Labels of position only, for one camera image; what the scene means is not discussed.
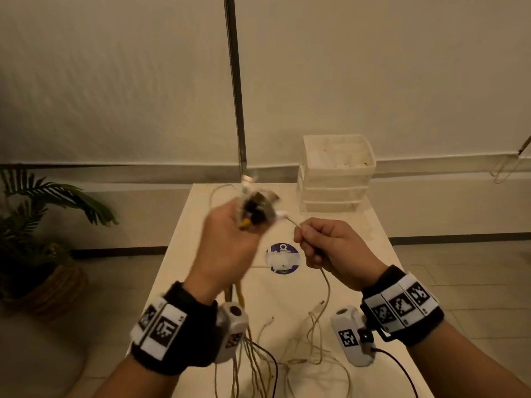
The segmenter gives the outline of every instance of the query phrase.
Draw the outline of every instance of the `white table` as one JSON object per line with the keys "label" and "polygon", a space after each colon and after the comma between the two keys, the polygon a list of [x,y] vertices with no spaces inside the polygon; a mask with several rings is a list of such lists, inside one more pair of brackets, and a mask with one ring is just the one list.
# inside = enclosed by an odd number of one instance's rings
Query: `white table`
{"label": "white table", "polygon": [[[164,293],[176,280],[183,281],[194,260],[199,244],[201,226],[209,210],[209,195],[217,185],[195,184],[177,223],[168,251],[164,257],[156,280],[151,289],[150,299]],[[290,217],[300,223],[310,215],[299,213],[295,184],[263,184],[263,188],[277,193],[281,201],[279,209],[287,210]],[[219,205],[236,195],[232,187],[218,190],[213,205]],[[371,203],[365,199],[356,212],[339,214],[315,214],[321,218],[342,219],[348,222],[365,240],[371,250],[386,264],[402,267],[389,243],[386,233],[376,216]],[[304,265],[304,255],[293,242],[294,225],[288,221],[277,223],[262,240],[253,267],[242,281],[254,335],[272,316],[275,321],[264,331],[260,344],[274,356],[280,356],[286,341],[293,336],[301,321],[327,294],[326,284],[318,270]],[[295,246],[301,253],[301,266],[288,275],[275,274],[265,264],[265,252],[275,243],[285,242]],[[373,365],[366,368],[351,366],[332,331],[330,316],[346,305],[359,307],[361,293],[351,291],[329,275],[332,294],[328,309],[322,316],[323,347],[331,350],[345,364],[353,379],[352,397],[413,397],[413,391],[406,376],[390,358],[379,354]],[[407,369],[420,396],[432,397],[428,386],[410,359],[406,348],[399,342],[383,342],[374,333],[377,347],[388,350]],[[230,396],[232,363],[218,367],[218,392],[220,398]],[[344,397],[347,391],[345,372],[339,366],[323,363],[320,366],[307,365],[290,374],[290,380],[297,397]],[[250,388],[250,368],[244,355],[240,372],[241,391]],[[174,393],[175,397],[213,397],[214,367],[205,369],[189,368],[181,376]],[[251,396],[241,393],[242,398]],[[279,380],[276,397],[284,397],[283,382]]]}

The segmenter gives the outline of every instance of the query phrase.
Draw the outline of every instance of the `black wristband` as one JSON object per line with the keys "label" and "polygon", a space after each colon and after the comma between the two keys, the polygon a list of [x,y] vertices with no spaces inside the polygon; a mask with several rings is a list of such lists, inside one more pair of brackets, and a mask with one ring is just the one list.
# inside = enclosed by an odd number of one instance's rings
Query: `black wristband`
{"label": "black wristband", "polygon": [[[375,285],[363,291],[362,311],[368,325],[385,341],[398,339],[413,346],[426,338],[444,319],[444,312],[430,293],[400,268],[390,266]],[[381,330],[391,334],[385,337]]]}
{"label": "black wristband", "polygon": [[[131,346],[135,360],[168,376],[180,374],[188,366],[212,364],[222,341],[220,329],[216,328],[216,301],[211,306],[199,303],[180,282],[175,282],[159,300],[160,307],[150,305],[132,331],[133,335],[137,330]],[[166,313],[176,313],[177,317],[169,318]],[[151,316],[148,325],[146,315]],[[139,328],[143,328],[142,336],[138,336]]]}

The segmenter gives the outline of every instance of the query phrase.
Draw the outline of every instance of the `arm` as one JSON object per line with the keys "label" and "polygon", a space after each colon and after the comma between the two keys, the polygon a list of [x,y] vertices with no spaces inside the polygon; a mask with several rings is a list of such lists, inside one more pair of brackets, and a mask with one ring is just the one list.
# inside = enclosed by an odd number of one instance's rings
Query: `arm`
{"label": "arm", "polygon": [[[211,305],[226,287],[240,281],[256,255],[268,225],[241,231],[236,224],[238,200],[210,211],[201,241],[183,289],[195,300]],[[142,367],[127,356],[93,398],[169,398],[179,376],[164,376]]]}
{"label": "arm", "polygon": [[[328,270],[356,291],[373,286],[388,268],[343,221],[311,218],[295,229],[294,241],[309,267]],[[446,321],[408,352],[436,398],[531,396],[522,381]]]}

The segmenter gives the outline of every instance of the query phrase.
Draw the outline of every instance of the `woven basket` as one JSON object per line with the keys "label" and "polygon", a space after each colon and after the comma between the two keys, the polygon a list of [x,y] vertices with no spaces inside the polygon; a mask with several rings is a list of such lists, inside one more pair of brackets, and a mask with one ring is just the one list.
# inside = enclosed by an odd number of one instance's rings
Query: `woven basket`
{"label": "woven basket", "polygon": [[46,281],[13,301],[13,305],[41,320],[53,320],[76,303],[87,284],[87,275],[81,267],[75,263],[59,265]]}

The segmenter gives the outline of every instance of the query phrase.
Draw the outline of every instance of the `round sticker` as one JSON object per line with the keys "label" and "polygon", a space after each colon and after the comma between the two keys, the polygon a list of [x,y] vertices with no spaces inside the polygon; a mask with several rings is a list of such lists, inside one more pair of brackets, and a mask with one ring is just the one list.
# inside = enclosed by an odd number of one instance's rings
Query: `round sticker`
{"label": "round sticker", "polygon": [[288,243],[277,243],[265,253],[265,263],[276,274],[287,275],[299,267],[300,254]]}

